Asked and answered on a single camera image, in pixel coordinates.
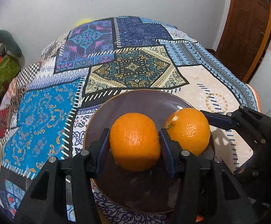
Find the brown plate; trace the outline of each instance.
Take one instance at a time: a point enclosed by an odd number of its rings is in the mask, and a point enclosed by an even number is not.
[[[133,90],[119,94],[106,101],[92,116],[84,137],[84,149],[98,140],[104,128],[111,128],[121,115],[141,113],[152,119],[160,130],[168,117],[181,108],[192,108],[183,99],[158,90]],[[213,141],[203,153],[212,159]],[[97,188],[112,202],[139,213],[164,213],[174,209],[180,181],[171,179],[164,160],[143,172],[129,172],[118,166],[111,151],[105,168],[95,179]]]

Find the orange fruit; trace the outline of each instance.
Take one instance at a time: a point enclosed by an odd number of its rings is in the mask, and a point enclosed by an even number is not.
[[[165,128],[171,139],[179,142],[183,150],[196,156],[208,146],[210,126],[201,111],[193,108],[177,110],[166,121]]]
[[[112,125],[110,147],[123,169],[143,171],[151,168],[160,156],[158,132],[154,122],[139,113],[119,117]]]

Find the gray plush toy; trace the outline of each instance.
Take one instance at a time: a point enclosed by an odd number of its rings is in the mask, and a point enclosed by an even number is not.
[[[0,30],[0,56],[6,53],[14,58],[20,58],[22,51],[14,41],[12,35],[6,30]]]

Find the door frame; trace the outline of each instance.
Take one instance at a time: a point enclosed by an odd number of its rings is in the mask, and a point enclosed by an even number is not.
[[[228,16],[226,19],[226,24],[225,27],[223,29],[223,33],[221,35],[219,44],[217,46],[217,50],[216,50],[216,54],[218,54],[219,50],[221,49],[222,45],[223,45],[223,41],[225,39],[226,33],[228,31],[229,25],[230,25],[230,21],[231,21],[231,16],[233,13],[233,8],[234,8],[234,2],[235,0],[231,0],[230,2],[230,8],[229,8],[229,12],[228,12]],[[261,63],[263,56],[266,52],[267,46],[269,44],[271,40],[271,3],[270,3],[270,12],[269,12],[269,18],[268,18],[268,23],[267,23],[267,28],[262,40],[262,43],[259,47],[259,50],[250,66],[250,68],[248,69],[246,75],[244,76],[244,78],[242,79],[242,81],[244,83],[249,82],[251,77],[254,75],[255,70],[258,68],[259,64]]]

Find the brown wooden door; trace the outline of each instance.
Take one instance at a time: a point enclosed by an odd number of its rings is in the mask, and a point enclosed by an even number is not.
[[[264,35],[268,33],[268,40],[271,30],[267,30],[270,14],[269,0],[233,0],[233,3],[231,1],[216,57],[240,80],[248,80],[264,51],[267,43],[263,41]]]

